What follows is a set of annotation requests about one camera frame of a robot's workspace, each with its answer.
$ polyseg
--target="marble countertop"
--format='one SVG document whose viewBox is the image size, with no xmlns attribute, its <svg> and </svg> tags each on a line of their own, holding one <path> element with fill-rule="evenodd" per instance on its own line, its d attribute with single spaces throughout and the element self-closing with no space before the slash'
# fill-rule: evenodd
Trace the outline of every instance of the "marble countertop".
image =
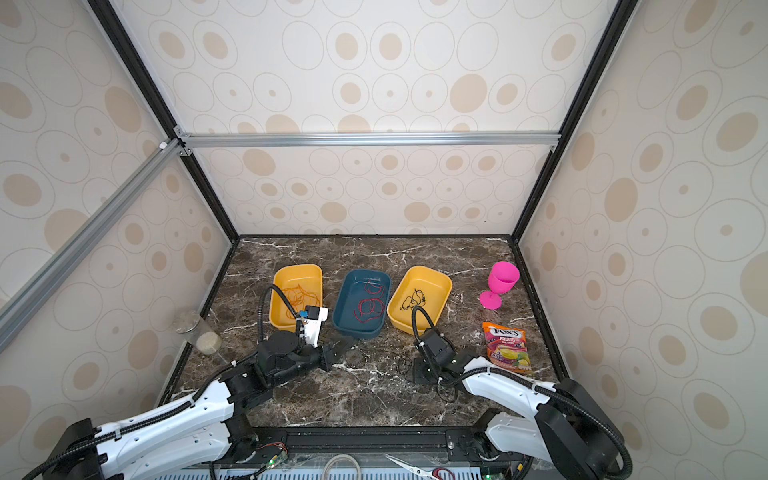
<svg viewBox="0 0 768 480">
<path fill-rule="evenodd" d="M 336 304 L 339 288 L 350 270 L 381 270 L 392 278 L 392 292 L 408 268 L 424 265 L 446 273 L 453 289 L 439 319 L 440 330 L 459 349 L 485 353 L 485 321 L 525 330 L 532 374 L 557 381 L 549 353 L 521 283 L 502 296 L 503 305 L 486 310 L 477 300 L 488 289 L 491 266 L 514 263 L 505 238 L 499 237 L 275 237 L 246 238 L 221 283 L 207 322 L 221 335 L 220 353 L 236 359 L 257 343 L 256 311 L 259 296 L 278 269 L 316 263 L 323 270 L 323 305 Z M 265 312 L 265 332 L 275 331 Z M 329 321 L 324 331 L 333 330 Z M 274 400 L 249 414 L 255 426 L 471 425 L 498 404 L 459 393 L 454 403 L 436 394 L 434 386 L 417 386 L 402 374 L 403 360 L 416 355 L 412 336 L 395 329 L 389 320 L 372 340 L 356 340 L 344 361 L 333 371 L 315 369 L 274 391 Z M 222 360 L 193 350 L 181 373 L 176 394 L 196 389 Z"/>
</svg>

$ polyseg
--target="aluminum frame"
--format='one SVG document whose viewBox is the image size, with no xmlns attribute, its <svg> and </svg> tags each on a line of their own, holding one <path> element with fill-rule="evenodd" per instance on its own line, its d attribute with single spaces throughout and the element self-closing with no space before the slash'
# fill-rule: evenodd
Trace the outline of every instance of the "aluminum frame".
<svg viewBox="0 0 768 480">
<path fill-rule="evenodd" d="M 156 150 L 5 305 L 0 312 L 0 353 L 120 220 L 168 161 L 179 156 L 179 140 L 169 139 L 165 143 L 167 146 Z"/>
<path fill-rule="evenodd" d="M 557 145 L 558 131 L 473 131 L 311 134 L 189 134 L 179 138 L 199 147 L 401 147 L 403 145 Z"/>
</svg>

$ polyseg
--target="candy bag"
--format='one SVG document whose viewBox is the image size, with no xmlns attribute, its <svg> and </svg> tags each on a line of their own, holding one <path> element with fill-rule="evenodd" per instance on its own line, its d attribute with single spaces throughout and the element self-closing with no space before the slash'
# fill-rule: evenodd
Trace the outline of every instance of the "candy bag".
<svg viewBox="0 0 768 480">
<path fill-rule="evenodd" d="M 525 348 L 525 330 L 483 322 L 488 359 L 491 363 L 516 373 L 531 371 L 531 359 Z"/>
</svg>

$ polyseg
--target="pink wine glass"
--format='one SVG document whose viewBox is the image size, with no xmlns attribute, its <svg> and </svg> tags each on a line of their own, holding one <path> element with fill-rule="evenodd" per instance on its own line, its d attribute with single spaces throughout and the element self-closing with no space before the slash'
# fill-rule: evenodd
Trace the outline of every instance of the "pink wine glass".
<svg viewBox="0 0 768 480">
<path fill-rule="evenodd" d="M 502 306 L 500 295 L 512 290 L 520 280 L 520 270 L 509 262 L 497 262 L 488 275 L 488 288 L 480 294 L 480 303 L 489 310 L 497 310 Z"/>
</svg>

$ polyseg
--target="circle pattern wall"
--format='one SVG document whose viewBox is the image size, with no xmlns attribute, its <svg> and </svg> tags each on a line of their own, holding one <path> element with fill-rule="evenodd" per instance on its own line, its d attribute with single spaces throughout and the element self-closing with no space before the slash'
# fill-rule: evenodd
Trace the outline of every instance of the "circle pattern wall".
<svg viewBox="0 0 768 480">
<path fill-rule="evenodd" d="M 241 234 L 511 233 L 547 145 L 199 148 Z"/>
<path fill-rule="evenodd" d="M 638 478 L 762 478 L 765 2 L 645 2 L 522 241 Z"/>
<path fill-rule="evenodd" d="M 180 160 L 75 268 L 0 357 L 0 475 L 44 461 L 64 429 L 154 407 L 229 242 Z"/>
<path fill-rule="evenodd" d="M 614 3 L 121 5 L 186 131 L 253 133 L 557 130 Z"/>
<path fill-rule="evenodd" d="M 3 5 L 0 306 L 164 138 L 77 2 Z"/>
</svg>

